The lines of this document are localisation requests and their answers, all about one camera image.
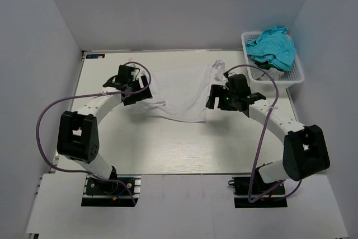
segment white table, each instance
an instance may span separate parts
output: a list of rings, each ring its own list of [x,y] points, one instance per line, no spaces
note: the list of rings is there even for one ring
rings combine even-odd
[[[227,67],[244,63],[242,51],[166,51],[107,53],[104,59],[85,59],[76,95],[100,92],[118,66],[129,60],[150,71],[211,64],[221,59]],[[246,73],[246,68],[235,70]],[[73,110],[89,102],[77,99]],[[294,117],[286,91],[280,91],[279,109]],[[99,126],[100,153],[119,174],[233,174],[250,172],[262,125],[240,112],[207,110],[205,124],[143,118],[119,105]],[[282,143],[270,132],[258,164],[282,158]],[[60,157],[59,166],[81,168]]]
[[[128,60],[151,71],[224,60],[243,63],[239,51],[106,54],[85,60],[77,94],[96,92]],[[88,100],[78,100],[79,108]],[[287,94],[279,108],[293,116]],[[243,114],[208,111],[206,124],[129,116],[118,106],[101,123],[100,151],[121,174],[220,174],[249,172],[262,126]],[[267,132],[260,163],[282,157],[282,144]],[[78,168],[61,157],[60,167]],[[287,208],[235,209],[230,175],[143,175],[135,208],[81,207],[85,175],[44,175],[27,233],[39,239],[215,239],[347,237],[325,175],[305,179]],[[285,182],[291,191],[296,182]]]

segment cable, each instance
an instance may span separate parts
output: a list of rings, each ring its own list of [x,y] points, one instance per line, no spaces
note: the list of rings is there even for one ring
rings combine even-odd
[[[274,194],[274,191],[273,191],[273,190],[271,190],[270,196],[269,196],[269,197],[267,197],[267,199],[271,198],[271,197],[273,196],[273,194]]]
[[[105,191],[104,191],[104,193],[105,193],[105,194],[112,194],[112,193],[114,193],[114,192],[117,190],[117,188],[118,188],[118,182],[117,182],[117,184],[116,184],[116,187],[114,188],[114,190],[113,190],[111,193],[107,193],[107,192],[105,192]]]
[[[275,88],[275,91],[276,91],[276,96],[275,96],[275,99],[272,103],[272,105],[270,106],[268,112],[267,112],[267,115],[266,115],[266,118],[265,118],[265,122],[263,124],[263,127],[262,127],[262,132],[261,132],[261,135],[260,135],[260,140],[258,141],[258,145],[257,145],[257,151],[256,151],[256,155],[255,155],[255,159],[253,161],[253,165],[252,165],[252,170],[251,170],[251,176],[250,176],[250,181],[249,181],[249,187],[248,187],[248,201],[249,203],[254,203],[256,201],[258,201],[259,199],[261,199],[263,196],[265,196],[266,194],[268,194],[269,192],[275,190],[278,186],[280,186],[283,181],[278,181],[273,187],[269,188],[268,190],[264,191],[262,194],[260,194],[259,196],[255,197],[254,199],[251,199],[251,196],[252,196],[252,186],[253,186],[253,179],[254,179],[254,176],[255,176],[255,169],[256,169],[256,165],[257,165],[257,161],[258,161],[258,157],[260,155],[260,151],[261,151],[261,147],[262,147],[262,142],[263,142],[263,138],[265,136],[265,133],[266,133],[266,129],[267,129],[267,125],[269,124],[269,118],[270,118],[270,115],[272,113],[272,109],[275,107],[278,99],[279,99],[279,89],[277,87],[277,84],[274,80],[274,78],[271,77],[271,75],[266,72],[266,70],[262,69],[262,68],[259,68],[259,67],[256,67],[254,65],[250,65],[250,64],[239,64],[239,65],[236,65],[234,67],[231,67],[229,70],[226,71],[226,73],[229,73],[231,70],[235,69],[235,68],[238,68],[238,67],[252,67],[252,68],[255,68],[255,69],[258,69],[260,70],[261,72],[263,72],[264,74],[266,74],[268,76],[268,78],[270,79],[270,81],[272,82],[272,84],[274,85],[274,88]],[[298,184],[298,186],[296,187],[296,189],[294,189],[294,191],[292,191],[289,195],[287,195],[287,197],[291,196],[292,194],[294,194],[297,189],[299,188],[300,186],[300,183]]]
[[[300,187],[301,183],[302,183],[302,180],[300,180],[298,182],[296,188],[293,191],[291,191],[288,195],[285,195],[283,197],[279,197],[279,198],[275,199],[275,201],[280,201],[280,200],[286,199],[286,198],[290,197],[291,195],[293,195],[298,190],[298,188]]]
[[[140,89],[139,91],[135,91],[135,92],[126,92],[126,91],[115,91],[115,92],[107,92],[106,95],[117,95],[117,94],[121,94],[121,93],[129,93],[129,94],[136,94],[136,93],[140,93],[140,92],[143,92],[145,91],[150,83],[152,82],[152,76],[150,75],[150,72],[149,70],[143,66],[142,64],[138,63],[138,62],[127,62],[125,63],[124,65],[128,65],[128,64],[137,64],[141,67],[144,68],[144,70],[148,73],[148,77],[149,77],[149,81],[148,81],[148,84],[143,87],[142,89]],[[48,105],[40,114],[38,120],[37,120],[37,123],[36,123],[36,142],[37,142],[37,147],[39,148],[39,151],[40,151],[40,154],[41,154],[41,157],[44,159],[44,161],[46,162],[46,164],[48,166],[50,166],[51,168],[57,170],[57,171],[61,171],[61,172],[66,172],[66,173],[84,173],[84,174],[88,174],[92,177],[94,177],[95,179],[97,180],[101,180],[101,181],[104,181],[104,182],[116,182],[116,183],[119,183],[121,184],[125,189],[126,191],[129,193],[134,205],[135,205],[135,200],[134,200],[134,197],[133,197],[133,194],[131,193],[131,191],[129,190],[129,188],[127,187],[127,185],[120,181],[120,180],[116,180],[116,179],[104,179],[102,177],[99,177],[97,175],[94,175],[93,173],[91,172],[88,172],[86,170],[69,170],[69,169],[63,169],[63,168],[60,168],[60,167],[57,167],[55,165],[53,165],[49,159],[47,159],[45,153],[44,153],[44,150],[43,150],[43,147],[41,145],[41,139],[40,139],[40,124],[41,124],[41,121],[45,115],[45,113],[51,108],[53,107],[54,105],[58,104],[58,103],[61,103],[63,101],[68,101],[68,100],[74,100],[74,99],[80,99],[80,98],[87,98],[87,97],[98,97],[98,96],[102,96],[103,94],[102,93],[92,93],[92,94],[89,94],[89,95],[78,95],[78,96],[69,96],[69,97],[64,97],[64,98],[61,98],[59,100],[56,100],[54,102],[52,102],[50,105]]]
[[[120,193],[118,193],[118,194],[116,195],[116,197],[118,198],[118,197],[121,196],[125,191],[126,191],[126,190],[121,191]]]

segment white enclosure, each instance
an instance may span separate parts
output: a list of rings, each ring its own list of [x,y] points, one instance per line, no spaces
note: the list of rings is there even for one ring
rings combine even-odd
[[[286,26],[305,81],[289,90],[299,120],[324,130],[327,171],[348,235],[358,238],[355,112],[358,0],[0,0],[0,237],[22,239],[43,173],[35,125],[74,94],[81,50],[241,49],[241,34]],[[59,115],[41,138],[55,152]]]

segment black joint module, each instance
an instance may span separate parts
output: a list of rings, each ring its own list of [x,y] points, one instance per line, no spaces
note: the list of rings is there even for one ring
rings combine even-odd
[[[330,161],[322,129],[312,125],[289,132],[284,140],[282,163],[288,176],[295,181],[328,169]]]
[[[127,92],[137,92],[141,90],[139,80],[134,77],[136,69],[139,72],[139,68],[130,67],[127,65],[120,65],[118,69],[118,74],[109,78],[108,81],[103,84],[103,87],[113,87],[119,91]],[[143,87],[148,85],[148,80],[146,76],[141,76]],[[135,104],[138,101],[152,98],[152,93],[150,92],[149,87],[143,92],[136,94],[122,93],[123,105],[128,106]]]
[[[251,93],[243,74],[236,74],[228,77],[224,86],[211,85],[210,96],[206,103],[208,109],[214,109],[215,99],[219,98],[218,108],[228,111],[240,111],[248,114],[248,107],[260,99],[266,99],[260,93]]]
[[[74,134],[73,131],[76,130],[81,130],[81,134]],[[99,147],[96,117],[71,111],[62,113],[57,140],[59,154],[90,163],[96,158]]]

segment white panel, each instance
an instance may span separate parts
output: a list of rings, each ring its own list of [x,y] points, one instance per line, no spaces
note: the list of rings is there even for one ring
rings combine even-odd
[[[118,66],[129,60],[155,72],[212,64],[218,59],[228,68],[244,63],[242,51],[110,53],[104,59],[86,59],[76,95],[99,92]],[[246,68],[235,72],[246,73]],[[77,99],[73,108],[87,102]],[[286,91],[277,106],[288,117],[294,116]],[[115,107],[98,128],[100,153],[119,174],[238,173],[252,169],[262,125],[243,113],[208,109],[204,124],[149,118],[130,110],[131,106]],[[282,152],[280,140],[267,132],[258,164],[280,160]],[[79,168],[65,157],[60,158],[59,166]]]
[[[55,0],[83,50],[237,48],[290,27],[304,0]]]
[[[135,208],[81,207],[85,175],[45,175],[27,229],[40,238],[334,239],[347,233],[326,176],[287,208],[235,209],[229,175],[142,176]],[[288,191],[296,182],[285,183]]]
[[[292,87],[299,119],[319,125],[331,168],[328,179],[350,237],[358,236],[358,0],[306,0],[291,34],[305,82]]]
[[[35,142],[41,110],[73,94],[81,52],[53,0],[0,0],[0,238],[23,238],[40,176],[48,171]],[[52,158],[60,113],[44,117]]]
[[[265,183],[272,183],[290,178],[285,171],[282,160],[271,162],[268,165],[262,166],[258,171],[262,181]]]

